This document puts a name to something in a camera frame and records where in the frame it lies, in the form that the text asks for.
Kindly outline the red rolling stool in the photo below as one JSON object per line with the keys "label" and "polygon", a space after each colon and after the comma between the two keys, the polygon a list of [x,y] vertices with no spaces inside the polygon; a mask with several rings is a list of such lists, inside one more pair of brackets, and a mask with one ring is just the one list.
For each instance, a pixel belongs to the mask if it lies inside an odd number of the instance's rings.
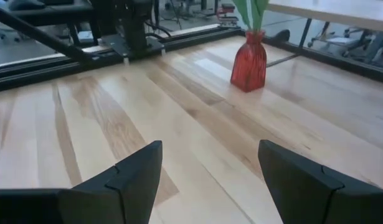
{"label": "red rolling stool", "polygon": [[220,27],[237,28],[239,19],[234,16],[235,6],[231,3],[223,3],[216,12]]}

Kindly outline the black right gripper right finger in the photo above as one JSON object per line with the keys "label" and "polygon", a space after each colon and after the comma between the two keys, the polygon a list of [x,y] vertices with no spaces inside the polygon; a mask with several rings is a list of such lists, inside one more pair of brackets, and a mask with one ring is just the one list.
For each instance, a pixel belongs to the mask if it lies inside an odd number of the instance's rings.
{"label": "black right gripper right finger", "polygon": [[383,189],[269,140],[258,160],[284,224],[383,224]]}

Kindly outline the red glass vase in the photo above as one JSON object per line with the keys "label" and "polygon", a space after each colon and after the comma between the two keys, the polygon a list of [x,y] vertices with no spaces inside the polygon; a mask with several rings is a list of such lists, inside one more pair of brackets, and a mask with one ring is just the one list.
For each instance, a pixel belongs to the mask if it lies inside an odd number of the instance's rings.
{"label": "red glass vase", "polygon": [[230,82],[245,93],[265,86],[267,53],[262,45],[264,34],[263,30],[247,31],[246,42],[235,55]]}

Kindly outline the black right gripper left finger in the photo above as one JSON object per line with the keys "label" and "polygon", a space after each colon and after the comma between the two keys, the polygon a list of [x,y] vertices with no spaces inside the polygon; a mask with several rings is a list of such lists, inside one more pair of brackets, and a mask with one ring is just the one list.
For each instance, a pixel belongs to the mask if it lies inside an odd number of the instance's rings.
{"label": "black right gripper left finger", "polygon": [[148,224],[163,143],[153,141],[102,173],[59,193],[62,224]]}

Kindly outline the black desk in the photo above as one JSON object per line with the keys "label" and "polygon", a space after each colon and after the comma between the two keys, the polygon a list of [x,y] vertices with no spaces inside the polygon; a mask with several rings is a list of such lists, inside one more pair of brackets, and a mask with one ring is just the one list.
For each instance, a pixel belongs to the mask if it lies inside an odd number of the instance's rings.
{"label": "black desk", "polygon": [[0,3],[0,22],[74,60],[86,62],[97,58],[39,29],[89,22],[97,43],[97,16],[89,0],[8,0]]}

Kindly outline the wooden shelf black legs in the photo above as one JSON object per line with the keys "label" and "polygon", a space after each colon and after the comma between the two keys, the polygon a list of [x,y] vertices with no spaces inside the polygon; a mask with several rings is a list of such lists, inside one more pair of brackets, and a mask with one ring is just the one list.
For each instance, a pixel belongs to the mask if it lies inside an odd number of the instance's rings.
{"label": "wooden shelf black legs", "polygon": [[267,9],[383,32],[383,0],[269,0]]}

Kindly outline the yellow orange tulip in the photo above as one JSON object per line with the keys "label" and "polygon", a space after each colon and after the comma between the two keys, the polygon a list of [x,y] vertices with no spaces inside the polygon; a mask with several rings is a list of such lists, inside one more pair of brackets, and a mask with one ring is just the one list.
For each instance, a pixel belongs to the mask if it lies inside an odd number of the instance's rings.
{"label": "yellow orange tulip", "polygon": [[248,31],[260,31],[269,0],[232,0]]}

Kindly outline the grey office chair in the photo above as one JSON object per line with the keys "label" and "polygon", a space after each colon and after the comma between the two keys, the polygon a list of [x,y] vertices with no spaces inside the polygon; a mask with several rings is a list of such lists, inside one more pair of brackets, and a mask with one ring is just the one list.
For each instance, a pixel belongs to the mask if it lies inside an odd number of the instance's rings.
{"label": "grey office chair", "polygon": [[349,27],[342,35],[323,29],[307,43],[312,48],[321,43],[319,49],[329,54],[383,68],[383,32]]}

